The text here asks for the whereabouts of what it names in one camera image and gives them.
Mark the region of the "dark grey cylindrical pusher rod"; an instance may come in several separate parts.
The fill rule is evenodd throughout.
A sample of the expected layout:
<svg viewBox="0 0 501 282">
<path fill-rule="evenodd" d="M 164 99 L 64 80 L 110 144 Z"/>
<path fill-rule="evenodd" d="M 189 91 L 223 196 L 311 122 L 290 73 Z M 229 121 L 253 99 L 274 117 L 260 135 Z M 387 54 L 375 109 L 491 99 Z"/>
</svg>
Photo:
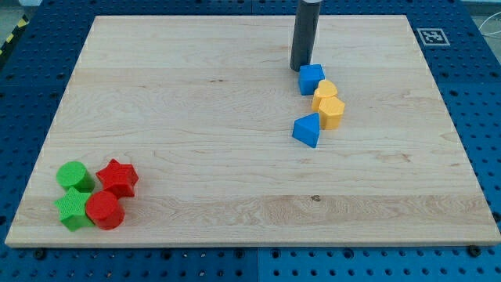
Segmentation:
<svg viewBox="0 0 501 282">
<path fill-rule="evenodd" d="M 299 0 L 294 21 L 290 68 L 298 72 L 311 62 L 322 0 Z"/>
</svg>

